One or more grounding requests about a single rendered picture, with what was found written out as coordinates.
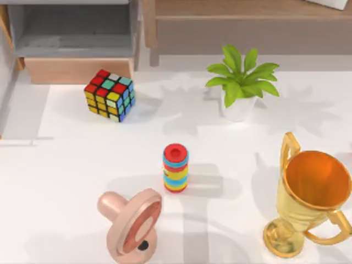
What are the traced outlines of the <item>wooden open shelf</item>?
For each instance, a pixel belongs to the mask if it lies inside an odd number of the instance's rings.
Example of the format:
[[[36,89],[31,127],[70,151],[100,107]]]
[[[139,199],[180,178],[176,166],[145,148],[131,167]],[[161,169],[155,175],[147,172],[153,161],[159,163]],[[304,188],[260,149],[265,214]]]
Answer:
[[[201,70],[221,47],[259,51],[283,70],[352,70],[352,0],[343,11],[308,0],[141,0],[149,64]]]

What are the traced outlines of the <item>green plant in white pot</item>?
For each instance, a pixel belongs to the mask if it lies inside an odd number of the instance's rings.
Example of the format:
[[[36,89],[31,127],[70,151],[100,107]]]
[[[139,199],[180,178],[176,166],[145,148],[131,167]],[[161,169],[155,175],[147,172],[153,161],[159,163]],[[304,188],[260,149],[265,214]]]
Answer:
[[[266,62],[257,65],[258,50],[255,48],[244,57],[233,45],[223,46],[222,51],[223,62],[207,67],[207,71],[216,76],[206,83],[206,87],[220,86],[222,115],[232,122],[243,122],[265,92],[279,96],[273,85],[277,81],[274,74],[279,64]]]

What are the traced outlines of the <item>gold trophy cup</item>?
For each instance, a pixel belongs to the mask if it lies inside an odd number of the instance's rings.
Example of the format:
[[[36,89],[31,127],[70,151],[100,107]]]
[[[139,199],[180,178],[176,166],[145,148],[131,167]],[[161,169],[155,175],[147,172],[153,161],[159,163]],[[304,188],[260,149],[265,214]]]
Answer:
[[[278,218],[263,230],[266,248],[282,258],[301,252],[304,239],[334,245],[352,236],[341,206],[352,191],[352,178],[335,157],[302,151],[291,132],[284,134],[277,190]]]

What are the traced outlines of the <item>pink pacifier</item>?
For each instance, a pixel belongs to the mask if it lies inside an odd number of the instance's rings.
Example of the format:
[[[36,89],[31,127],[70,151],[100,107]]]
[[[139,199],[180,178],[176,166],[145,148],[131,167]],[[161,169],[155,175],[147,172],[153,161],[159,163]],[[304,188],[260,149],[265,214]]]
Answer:
[[[116,192],[100,196],[97,208],[112,222],[106,236],[110,256],[117,264],[145,264],[157,246],[155,224],[162,209],[162,197],[145,189],[130,200]]]

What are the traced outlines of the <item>colourful puzzle cube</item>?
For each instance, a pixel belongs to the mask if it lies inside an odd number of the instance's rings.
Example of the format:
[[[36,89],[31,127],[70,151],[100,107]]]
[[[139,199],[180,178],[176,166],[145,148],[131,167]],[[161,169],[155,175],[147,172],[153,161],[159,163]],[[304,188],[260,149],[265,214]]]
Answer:
[[[91,112],[123,122],[135,105],[134,82],[101,69],[85,86],[84,94]]]

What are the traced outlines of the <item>stack of coloured rings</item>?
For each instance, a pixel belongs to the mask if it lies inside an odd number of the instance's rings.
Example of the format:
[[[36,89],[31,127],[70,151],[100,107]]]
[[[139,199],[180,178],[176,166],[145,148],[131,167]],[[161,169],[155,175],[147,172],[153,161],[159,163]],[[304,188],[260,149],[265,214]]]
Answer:
[[[179,143],[172,143],[163,151],[163,184],[172,193],[180,193],[188,185],[187,148]]]

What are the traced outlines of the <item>pale wooden drawer front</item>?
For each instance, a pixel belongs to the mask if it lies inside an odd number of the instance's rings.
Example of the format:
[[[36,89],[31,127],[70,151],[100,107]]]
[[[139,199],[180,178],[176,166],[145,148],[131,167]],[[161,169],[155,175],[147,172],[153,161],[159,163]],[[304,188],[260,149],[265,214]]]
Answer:
[[[103,69],[122,77],[134,74],[133,58],[25,58],[34,84],[87,84]]]

